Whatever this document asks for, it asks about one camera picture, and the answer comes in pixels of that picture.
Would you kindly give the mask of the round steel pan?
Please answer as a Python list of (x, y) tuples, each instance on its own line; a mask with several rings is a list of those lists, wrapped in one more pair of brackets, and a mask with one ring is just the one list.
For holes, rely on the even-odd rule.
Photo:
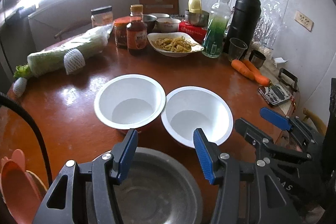
[(126, 180), (114, 186), (124, 223), (201, 223), (197, 182), (177, 160), (138, 147)]

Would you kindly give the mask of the red white paper bowl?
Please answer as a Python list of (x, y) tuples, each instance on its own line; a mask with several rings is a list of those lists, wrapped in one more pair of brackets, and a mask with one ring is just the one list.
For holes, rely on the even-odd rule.
[(233, 130), (228, 104), (216, 93), (197, 86), (177, 88), (166, 96), (161, 121), (178, 143), (194, 148), (193, 133), (201, 128), (210, 142), (223, 144)]
[(94, 112), (105, 125), (117, 130), (142, 128), (154, 121), (166, 104), (166, 94), (156, 80), (137, 74), (118, 76), (96, 94)]

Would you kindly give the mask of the yellow shell-shaped plate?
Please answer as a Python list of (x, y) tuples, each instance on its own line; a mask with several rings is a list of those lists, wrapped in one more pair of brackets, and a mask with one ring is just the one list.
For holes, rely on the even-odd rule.
[(42, 198), (44, 198), (45, 194), (47, 193), (47, 187), (45, 186), (45, 184), (42, 182), (42, 180), (33, 172), (31, 172), (30, 170), (26, 170), (27, 173), (30, 174), (31, 178), (34, 180), (34, 183), (36, 184), (39, 193), (41, 194)]

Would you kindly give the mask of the pink animal-ear plate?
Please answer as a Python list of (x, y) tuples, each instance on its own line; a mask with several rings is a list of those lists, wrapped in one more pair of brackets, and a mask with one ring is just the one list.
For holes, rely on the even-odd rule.
[(26, 172), (25, 154), (16, 149), (10, 159), (1, 159), (1, 167), (1, 193), (10, 214), (16, 223), (32, 223), (43, 198)]

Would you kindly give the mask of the carrot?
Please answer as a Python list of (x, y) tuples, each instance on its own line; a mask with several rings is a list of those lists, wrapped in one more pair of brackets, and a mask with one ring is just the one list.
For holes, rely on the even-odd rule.
[(241, 75), (244, 77), (254, 81), (255, 80), (255, 75), (248, 69), (248, 67), (241, 62), (240, 60), (232, 60), (231, 61), (231, 66), (233, 69), (235, 69), (237, 72), (239, 72)]
[(263, 76), (260, 71), (248, 60), (243, 60), (243, 64), (252, 72), (255, 77), (255, 81), (261, 86), (269, 86), (271, 84), (268, 77)]

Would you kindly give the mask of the small steel cup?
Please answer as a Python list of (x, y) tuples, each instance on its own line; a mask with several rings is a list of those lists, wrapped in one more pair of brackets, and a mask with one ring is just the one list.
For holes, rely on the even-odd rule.
[(266, 60), (266, 56), (257, 50), (252, 50), (248, 59), (257, 69), (260, 69)]

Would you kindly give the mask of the foam-netted fruit right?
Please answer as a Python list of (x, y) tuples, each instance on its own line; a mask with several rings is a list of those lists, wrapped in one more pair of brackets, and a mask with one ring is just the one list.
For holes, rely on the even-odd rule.
[(64, 68), (67, 75), (74, 74), (85, 67), (85, 59), (78, 49), (72, 49), (64, 55)]

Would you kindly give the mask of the red box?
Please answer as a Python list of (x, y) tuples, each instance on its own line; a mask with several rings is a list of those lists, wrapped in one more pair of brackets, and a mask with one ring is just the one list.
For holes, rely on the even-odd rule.
[(191, 36), (196, 42), (201, 44), (206, 36), (207, 30), (205, 27), (193, 26), (187, 21), (179, 23), (178, 32), (183, 32)]

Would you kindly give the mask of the black thermos flask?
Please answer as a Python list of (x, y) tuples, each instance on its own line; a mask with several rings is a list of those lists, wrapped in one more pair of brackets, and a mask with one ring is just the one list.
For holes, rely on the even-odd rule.
[(231, 38), (240, 39), (249, 47), (260, 15), (260, 0), (236, 0), (231, 24), (224, 41), (224, 53), (228, 53)]

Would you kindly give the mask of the foam-netted fruit left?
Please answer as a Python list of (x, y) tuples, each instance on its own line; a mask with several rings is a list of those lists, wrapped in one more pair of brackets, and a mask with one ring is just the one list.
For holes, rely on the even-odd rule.
[(27, 79), (20, 77), (13, 84), (13, 92), (17, 97), (21, 97), (26, 90)]

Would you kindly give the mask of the white dish with food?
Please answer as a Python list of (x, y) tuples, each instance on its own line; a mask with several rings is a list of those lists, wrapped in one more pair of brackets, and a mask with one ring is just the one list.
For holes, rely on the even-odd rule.
[(183, 32), (151, 33), (147, 39), (155, 51), (168, 57), (184, 57), (204, 50), (203, 46)]

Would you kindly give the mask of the wrapped napa cabbage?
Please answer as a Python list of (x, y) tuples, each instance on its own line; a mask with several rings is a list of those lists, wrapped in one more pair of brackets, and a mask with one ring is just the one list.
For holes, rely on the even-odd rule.
[(17, 67), (16, 76), (39, 77), (61, 69), (64, 67), (64, 56), (73, 50), (78, 50), (85, 60), (102, 52), (108, 44), (112, 27), (112, 24), (94, 27), (60, 46), (29, 54), (27, 64)]

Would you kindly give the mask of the green leafy lettuce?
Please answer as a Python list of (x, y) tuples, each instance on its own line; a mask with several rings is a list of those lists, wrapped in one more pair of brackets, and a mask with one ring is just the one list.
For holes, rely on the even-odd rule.
[(30, 66), (28, 64), (25, 65), (18, 65), (15, 67), (15, 71), (13, 74), (13, 77), (15, 79), (18, 78), (25, 78), (25, 79), (29, 79), (31, 77), (33, 77), (34, 74), (32, 73)]

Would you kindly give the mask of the white ceramic bowl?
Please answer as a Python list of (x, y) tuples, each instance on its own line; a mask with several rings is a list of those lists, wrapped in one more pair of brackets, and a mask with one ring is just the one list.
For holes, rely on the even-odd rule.
[(161, 33), (177, 32), (181, 20), (174, 18), (157, 19), (157, 27)]

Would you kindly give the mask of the wooden chair back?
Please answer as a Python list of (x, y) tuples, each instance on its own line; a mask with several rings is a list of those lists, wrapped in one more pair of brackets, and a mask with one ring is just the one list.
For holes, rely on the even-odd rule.
[(139, 4), (143, 5), (144, 14), (179, 14), (179, 0), (139, 0)]

